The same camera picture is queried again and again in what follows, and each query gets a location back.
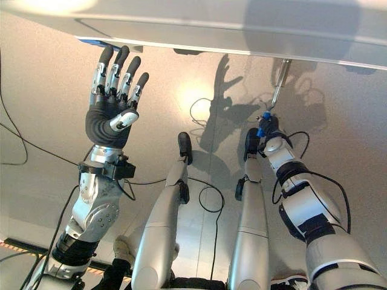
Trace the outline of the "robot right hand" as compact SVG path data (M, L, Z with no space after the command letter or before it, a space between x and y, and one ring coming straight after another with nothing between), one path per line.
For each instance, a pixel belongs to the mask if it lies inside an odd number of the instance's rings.
M281 137L286 139L286 134L279 129L279 120L276 116L263 116L258 123L258 132L256 134L258 138L266 137L266 140L270 140L275 137Z

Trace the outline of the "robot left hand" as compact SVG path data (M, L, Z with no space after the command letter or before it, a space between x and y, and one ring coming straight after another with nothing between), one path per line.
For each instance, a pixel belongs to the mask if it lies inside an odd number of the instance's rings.
M89 162L94 164L113 163L123 154L131 126L138 120L138 103L149 80L144 72L130 92L132 81L141 59L134 57L126 72L123 65L129 56L129 48L122 46L112 66L109 61L113 47L104 48L93 75L89 109L85 119L87 137L93 143Z

